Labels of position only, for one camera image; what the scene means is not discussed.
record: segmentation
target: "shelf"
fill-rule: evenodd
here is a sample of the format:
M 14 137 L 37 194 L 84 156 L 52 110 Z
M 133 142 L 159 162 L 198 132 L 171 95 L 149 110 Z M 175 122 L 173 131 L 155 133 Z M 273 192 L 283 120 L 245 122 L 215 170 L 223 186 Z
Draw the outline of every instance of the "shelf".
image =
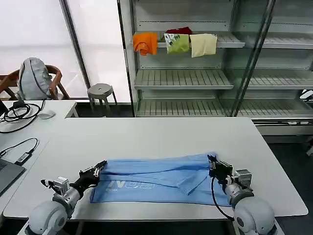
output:
M 241 82 L 243 73 L 233 71 L 236 83 Z M 249 90 L 303 90 L 313 89 L 313 72 L 310 70 L 255 70 Z
M 159 48 L 166 48 L 166 42 L 159 42 L 157 46 Z M 231 33 L 223 33 L 223 35 L 217 36 L 217 44 L 216 44 L 217 48 L 243 48 L 244 46 L 245 46 L 245 43 L 239 41 Z
M 225 117 L 215 99 L 141 100 L 137 117 Z
M 296 99 L 244 99 L 238 116 L 252 119 L 313 118 L 313 109 Z
M 232 89 L 222 70 L 139 70 L 138 90 L 227 90 Z
M 255 36 L 246 37 L 246 43 L 250 46 L 254 42 Z M 313 49 L 313 37 L 308 34 L 269 33 L 265 38 L 263 48 Z

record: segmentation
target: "wooden chair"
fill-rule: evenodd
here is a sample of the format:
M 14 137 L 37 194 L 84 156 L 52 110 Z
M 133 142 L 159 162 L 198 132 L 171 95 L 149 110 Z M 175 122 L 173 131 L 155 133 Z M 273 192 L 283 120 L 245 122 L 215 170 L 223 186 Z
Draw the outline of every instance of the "wooden chair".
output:
M 56 87 L 58 87 L 61 91 L 61 93 L 63 94 L 63 99 L 69 99 L 69 96 L 66 92 L 66 90 L 64 89 L 64 87 L 61 84 L 61 78 L 62 78 L 62 74 L 61 71 L 52 65 L 46 65 L 48 72 L 55 74 L 54 79 L 52 80 L 52 83 L 50 84 L 49 87 L 49 91 L 50 91 L 50 95 L 53 99 L 58 99 L 58 96 L 55 92 Z M 0 76 L 0 93 L 3 91 L 6 91 L 12 99 L 17 99 L 15 94 L 9 89 L 9 87 L 17 87 L 17 80 L 19 79 L 19 72 L 20 70 L 16 70 L 12 73 L 10 73 L 7 76 Z

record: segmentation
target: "laptop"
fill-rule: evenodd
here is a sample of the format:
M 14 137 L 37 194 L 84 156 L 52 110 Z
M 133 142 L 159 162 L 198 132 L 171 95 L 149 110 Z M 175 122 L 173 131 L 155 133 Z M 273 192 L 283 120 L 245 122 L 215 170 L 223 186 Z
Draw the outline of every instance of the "laptop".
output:
M 25 168 L 0 159 L 0 195 L 22 175 Z

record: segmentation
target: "red cloth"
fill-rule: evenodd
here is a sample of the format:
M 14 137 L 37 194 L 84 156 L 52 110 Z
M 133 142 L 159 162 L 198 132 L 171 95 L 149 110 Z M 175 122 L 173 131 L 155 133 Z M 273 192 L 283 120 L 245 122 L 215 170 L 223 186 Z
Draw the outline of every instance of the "red cloth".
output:
M 175 34 L 192 34 L 192 31 L 189 27 L 184 28 L 175 28 L 175 29 L 169 29 L 166 31 L 166 33 L 175 33 Z

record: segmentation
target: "hanging towel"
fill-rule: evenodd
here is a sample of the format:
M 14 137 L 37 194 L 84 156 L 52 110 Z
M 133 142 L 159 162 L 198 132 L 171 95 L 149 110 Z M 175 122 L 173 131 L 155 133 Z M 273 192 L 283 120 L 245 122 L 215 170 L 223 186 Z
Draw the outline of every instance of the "hanging towel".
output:
M 140 33 L 133 36 L 133 45 L 135 51 L 140 51 L 141 55 L 148 53 L 157 54 L 157 33 Z
M 175 28 L 175 29 L 169 29 L 166 31 L 166 33 L 174 33 L 174 34 L 192 34 L 192 31 L 189 27 L 184 27 L 184 28 Z
M 100 173 L 100 183 L 90 195 L 90 202 L 213 205 L 208 172 L 207 154 L 156 160 L 109 160 Z M 220 206 L 229 206 L 217 180 L 214 193 Z
M 164 39 L 168 54 L 178 54 L 189 51 L 189 35 L 165 33 Z
M 216 54 L 217 36 L 215 34 L 190 35 L 191 57 Z

